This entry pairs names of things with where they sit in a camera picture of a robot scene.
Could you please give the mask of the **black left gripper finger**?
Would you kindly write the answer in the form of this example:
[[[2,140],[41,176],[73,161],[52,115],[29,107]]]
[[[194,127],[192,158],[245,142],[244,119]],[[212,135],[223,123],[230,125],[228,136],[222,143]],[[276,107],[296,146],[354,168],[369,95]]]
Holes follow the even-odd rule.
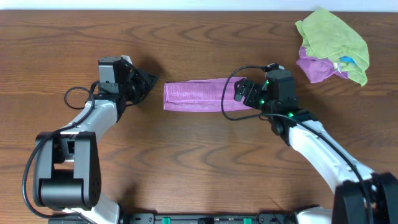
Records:
[[[156,84],[157,81],[159,80],[159,77],[157,75],[150,74],[146,71],[142,71],[141,75],[148,84]]]
[[[148,97],[150,91],[153,89],[153,87],[155,87],[156,83],[157,83],[156,80],[152,80],[151,82],[142,82],[139,85],[140,92],[139,92],[139,96],[137,99],[138,103],[142,102],[143,100],[145,100]]]

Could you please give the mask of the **purple microfibre cloth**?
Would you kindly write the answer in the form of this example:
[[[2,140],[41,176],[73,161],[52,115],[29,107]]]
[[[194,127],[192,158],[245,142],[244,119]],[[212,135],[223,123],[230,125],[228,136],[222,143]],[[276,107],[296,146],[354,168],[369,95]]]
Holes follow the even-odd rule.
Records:
[[[248,110],[234,100],[234,84],[241,77],[171,82],[164,85],[164,110],[180,112],[220,112]]]

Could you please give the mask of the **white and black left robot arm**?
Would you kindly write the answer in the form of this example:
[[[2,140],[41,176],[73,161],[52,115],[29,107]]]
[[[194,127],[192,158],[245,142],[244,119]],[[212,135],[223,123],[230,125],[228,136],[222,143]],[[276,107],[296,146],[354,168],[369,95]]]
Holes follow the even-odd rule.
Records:
[[[50,223],[122,223],[119,204],[101,190],[98,141],[128,106],[147,98],[158,81],[131,65],[99,66],[99,80],[68,125],[42,132],[25,166],[22,196],[35,215]]]

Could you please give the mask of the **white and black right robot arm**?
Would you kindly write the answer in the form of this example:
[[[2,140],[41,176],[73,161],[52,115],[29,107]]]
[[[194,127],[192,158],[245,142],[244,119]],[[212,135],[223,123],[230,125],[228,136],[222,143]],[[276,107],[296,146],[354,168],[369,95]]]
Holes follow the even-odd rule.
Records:
[[[296,223],[397,223],[397,179],[356,160],[313,113],[299,108],[293,80],[268,78],[257,84],[242,79],[234,90],[234,99],[260,110],[275,134],[303,155],[333,191],[333,208],[305,208],[295,214]]]

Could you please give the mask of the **green microfibre cloth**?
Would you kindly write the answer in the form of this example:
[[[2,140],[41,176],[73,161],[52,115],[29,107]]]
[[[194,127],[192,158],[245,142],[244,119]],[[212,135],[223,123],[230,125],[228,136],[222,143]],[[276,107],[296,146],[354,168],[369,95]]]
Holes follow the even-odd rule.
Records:
[[[347,72],[350,80],[364,86],[368,82],[368,45],[364,39],[339,17],[319,8],[295,26],[302,36],[307,55],[332,61],[335,69]],[[349,56],[355,62],[345,63],[340,57]]]

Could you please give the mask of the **blue cloth in pile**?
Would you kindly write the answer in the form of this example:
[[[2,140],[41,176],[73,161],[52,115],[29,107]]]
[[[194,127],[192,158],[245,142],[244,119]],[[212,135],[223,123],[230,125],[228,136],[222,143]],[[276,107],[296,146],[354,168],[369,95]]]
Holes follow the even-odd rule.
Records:
[[[349,56],[340,57],[340,60],[345,63],[352,63],[356,65],[356,62]]]

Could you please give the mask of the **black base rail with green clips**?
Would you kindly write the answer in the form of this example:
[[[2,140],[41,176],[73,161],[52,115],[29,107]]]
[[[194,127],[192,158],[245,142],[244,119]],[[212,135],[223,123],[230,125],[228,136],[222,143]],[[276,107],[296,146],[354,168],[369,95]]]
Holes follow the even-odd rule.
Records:
[[[129,224],[294,224],[293,213],[260,213],[257,215],[154,215],[135,213],[119,223]]]

